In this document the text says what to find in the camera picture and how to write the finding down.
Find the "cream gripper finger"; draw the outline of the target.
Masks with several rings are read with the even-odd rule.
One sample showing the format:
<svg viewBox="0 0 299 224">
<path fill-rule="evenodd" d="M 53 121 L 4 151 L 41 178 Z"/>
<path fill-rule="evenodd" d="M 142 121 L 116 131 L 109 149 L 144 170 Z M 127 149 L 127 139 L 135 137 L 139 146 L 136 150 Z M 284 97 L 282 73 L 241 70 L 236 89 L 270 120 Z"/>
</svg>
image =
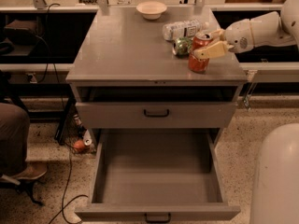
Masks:
<svg viewBox="0 0 299 224">
<path fill-rule="evenodd" d="M 212 40 L 224 40 L 225 31 L 223 29 L 217 29 L 208 34 Z"/>
<path fill-rule="evenodd" d="M 234 46 L 230 45 L 227 41 L 217 41 L 212 44 L 208 44 L 205 47 L 196 49 L 193 55 L 199 60 L 212 59 L 224 56 L 229 49 Z"/>
</svg>

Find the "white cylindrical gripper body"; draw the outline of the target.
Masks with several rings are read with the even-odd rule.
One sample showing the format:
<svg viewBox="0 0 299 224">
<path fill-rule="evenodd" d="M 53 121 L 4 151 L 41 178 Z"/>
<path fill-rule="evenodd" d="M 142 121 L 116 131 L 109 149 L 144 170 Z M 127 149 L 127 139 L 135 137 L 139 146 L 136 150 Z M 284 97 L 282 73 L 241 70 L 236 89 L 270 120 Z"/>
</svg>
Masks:
<svg viewBox="0 0 299 224">
<path fill-rule="evenodd" d="M 225 40 L 233 53 L 258 47 L 287 47 L 296 44 L 296 16 L 276 11 L 236 21 L 225 29 Z"/>
</svg>

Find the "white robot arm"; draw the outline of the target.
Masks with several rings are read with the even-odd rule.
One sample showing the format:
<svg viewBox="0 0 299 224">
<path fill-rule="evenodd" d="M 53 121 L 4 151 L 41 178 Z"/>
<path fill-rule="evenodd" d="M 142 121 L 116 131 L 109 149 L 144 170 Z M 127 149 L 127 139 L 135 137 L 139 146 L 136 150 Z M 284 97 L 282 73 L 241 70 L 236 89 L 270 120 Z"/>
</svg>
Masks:
<svg viewBox="0 0 299 224">
<path fill-rule="evenodd" d="M 213 41 L 196 49 L 198 60 L 227 52 L 243 53 L 299 43 L 299 0 L 286 0 L 280 12 L 237 21 L 211 33 Z M 299 224 L 299 124 L 277 127 L 259 149 L 249 224 Z"/>
</svg>

